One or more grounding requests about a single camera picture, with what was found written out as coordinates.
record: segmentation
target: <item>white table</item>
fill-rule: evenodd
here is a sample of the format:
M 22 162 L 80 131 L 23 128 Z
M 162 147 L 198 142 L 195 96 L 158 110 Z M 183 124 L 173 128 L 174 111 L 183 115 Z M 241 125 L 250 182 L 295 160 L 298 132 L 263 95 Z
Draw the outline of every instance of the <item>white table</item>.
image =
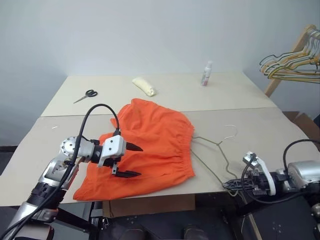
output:
M 219 76 L 224 75 L 225 81 L 232 78 L 228 78 L 227 73 L 217 74 Z M 236 79 L 236 75 L 236 73 L 230 74 L 234 79 Z M 175 76 L 177 81 L 182 81 L 182 78 L 179 78 L 178 75 Z M 183 76 L 183 79 L 186 79 L 186 74 L 182 74 L 181 76 Z M 190 74 L 190 76 L 192 77 L 189 79 L 193 79 L 193 81 L 200 77 L 199 74 L 197 74 L 197 77 L 195 77 L 196 74 Z M 242 73 L 238 73 L 238 76 L 240 80 L 238 82 L 233 80 L 234 84 L 232 84 L 232 86 L 233 89 L 242 89 L 241 94 L 238 93 L 238 91 L 234 91 L 234 94 L 229 94 L 228 90 L 223 87 L 218 91 L 215 87 L 208 86 L 208 88 L 197 89 L 197 98 L 200 98 L 197 99 L 197 101 L 208 101 L 205 106 L 201 105 L 200 110 L 194 110 L 197 107 L 196 105 L 188 106 L 184 101 L 181 101 L 180 98 L 177 98 L 172 104 L 180 110 L 188 109 L 183 113 L 194 125 L 195 136 L 202 136 L 219 142 L 223 140 L 224 137 L 234 134 L 232 127 L 224 127 L 224 125 L 235 125 L 237 127 L 237 136 L 226 139 L 221 144 L 224 153 L 230 160 L 230 170 L 235 172 L 237 176 L 240 176 L 244 168 L 242 156 L 247 151 L 257 153 L 259 157 L 265 160 L 269 170 L 274 171 L 282 167 L 284 148 L 292 141 L 306 138 L 306 135 L 291 123 L 248 78 Z M 99 88 L 98 83 L 102 84 L 102 80 L 108 81 L 109 92 L 112 93 L 116 92 L 117 88 L 120 87 L 117 81 L 112 80 L 110 77 L 88 77 L 88 82 L 90 80 L 91 84 L 87 83 L 86 86 L 83 86 L 86 82 L 85 77 L 71 77 L 73 83 L 76 83 L 77 79 L 81 82 L 79 85 L 74 84 L 75 87 L 73 90 L 70 87 L 69 79 L 70 78 L 62 85 L 42 114 L 43 116 L 36 121 L 33 128 L 20 143 L 5 171 L 0 176 L 0 189 L 2 191 L 0 206 L 20 205 L 21 202 L 27 199 L 48 162 L 58 154 L 61 141 L 68 136 L 76 136 L 83 120 L 83 116 L 81 115 L 83 115 L 89 107 L 100 103 L 104 98 L 102 94 L 103 91 Z M 179 96 L 182 98 L 184 86 L 189 86 L 185 84 L 181 85 L 181 88 L 172 88 L 170 81 L 167 82 L 166 86 L 157 84 L 157 82 L 153 82 L 153 84 L 156 88 L 158 86 L 162 86 L 163 88 L 160 88 L 162 90 L 159 91 L 158 98 L 145 98 L 151 101 L 157 100 L 155 101 L 157 103 L 165 103 L 167 101 L 164 96 L 161 96 L 165 95 L 164 93 L 166 91 L 168 91 L 168 95 L 171 96 L 172 99 L 174 99 L 172 92 L 175 91 L 178 91 Z M 68 101 L 74 102 L 77 97 L 81 97 L 78 96 L 80 93 L 90 88 L 97 90 L 100 98 L 87 98 L 83 100 L 82 103 L 80 102 L 83 104 L 82 107 L 72 108 L 68 113 L 66 112 L 68 108 L 64 105 L 60 108 L 56 107 L 58 102 L 65 102 L 65 105 L 68 106 Z M 134 86 L 132 89 L 129 86 L 124 88 L 127 88 L 125 94 L 123 93 L 118 96 L 113 95 L 113 98 L 117 97 L 117 99 L 119 99 L 121 105 L 118 104 L 116 100 L 112 101 L 113 99 L 110 98 L 109 94 L 105 96 L 106 100 L 103 102 L 110 102 L 109 105 L 113 108 L 115 107 L 118 111 L 121 106 L 128 104 L 130 99 L 144 95 L 143 92 L 140 92 L 140 90 Z M 61 92 L 69 92 L 69 94 L 63 99 Z M 211 102 L 214 94 L 216 96 L 220 95 L 222 98 L 224 95 L 227 95 L 227 98 L 230 98 L 228 104 L 226 104 L 225 101 L 218 100 Z M 123 98 L 129 98 L 129 100 L 124 103 Z M 97 139 L 101 134 L 113 131 L 113 127 L 109 121 L 112 115 L 105 112 L 103 108 L 101 109 L 102 111 L 97 109 L 97 111 L 94 112 L 96 115 L 90 116 L 87 121 L 84 135 L 90 139 Z M 226 173 L 226 162 L 217 147 L 197 139 L 192 142 L 192 150 L 216 172 L 222 181 L 234 178 L 232 175 Z M 312 143 L 300 143 L 288 152 L 287 160 L 288 162 L 319 160 L 319 157 L 319 152 Z M 87 165 L 84 163 L 80 165 L 79 172 L 70 190 L 66 193 L 63 203 L 76 202 L 73 200 L 73 194 L 85 178 L 86 167 Z M 192 156 L 192 167 L 196 175 L 195 177 L 188 179 L 180 185 L 139 197 L 223 191 L 220 183 L 194 156 Z

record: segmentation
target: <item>white bottle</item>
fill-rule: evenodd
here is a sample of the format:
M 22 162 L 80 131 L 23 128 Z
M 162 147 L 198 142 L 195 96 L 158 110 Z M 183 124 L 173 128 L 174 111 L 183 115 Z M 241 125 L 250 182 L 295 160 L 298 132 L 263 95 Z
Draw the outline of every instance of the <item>white bottle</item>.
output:
M 206 64 L 206 67 L 204 68 L 204 72 L 201 78 L 201 86 L 205 87 L 208 84 L 208 80 L 211 74 L 211 70 L 212 70 L 212 61 L 208 61 L 208 63 Z

